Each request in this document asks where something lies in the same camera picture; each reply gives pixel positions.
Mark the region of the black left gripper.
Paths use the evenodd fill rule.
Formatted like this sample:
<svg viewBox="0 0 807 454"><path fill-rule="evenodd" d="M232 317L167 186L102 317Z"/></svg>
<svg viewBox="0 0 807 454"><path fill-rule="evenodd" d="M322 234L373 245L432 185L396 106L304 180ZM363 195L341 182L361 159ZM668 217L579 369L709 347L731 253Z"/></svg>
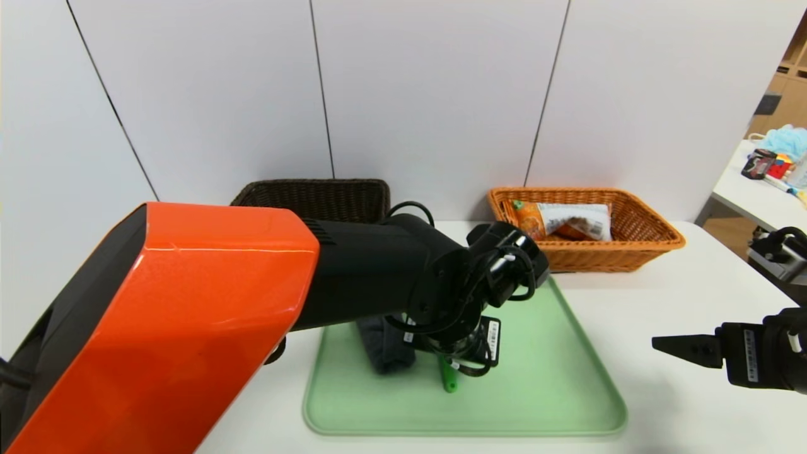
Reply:
<svg viewBox="0 0 807 454"><path fill-rule="evenodd" d="M440 354L444 358L458 362L495 368L499 364L499 343L501 343L501 320L482 316L479 324L464 338L456 342L440 343L426 334L403 334L407 347L419 351Z"/></svg>

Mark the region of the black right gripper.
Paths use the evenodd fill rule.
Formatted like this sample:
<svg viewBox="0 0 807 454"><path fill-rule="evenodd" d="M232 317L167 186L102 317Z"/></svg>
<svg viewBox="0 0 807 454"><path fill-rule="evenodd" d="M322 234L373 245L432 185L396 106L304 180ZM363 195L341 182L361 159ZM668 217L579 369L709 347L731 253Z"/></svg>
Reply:
<svg viewBox="0 0 807 454"><path fill-rule="evenodd" d="M700 367L726 365L734 386L806 394L805 308L785 308L760 324L726 323L713 334L654 337L651 344Z"/></svg>

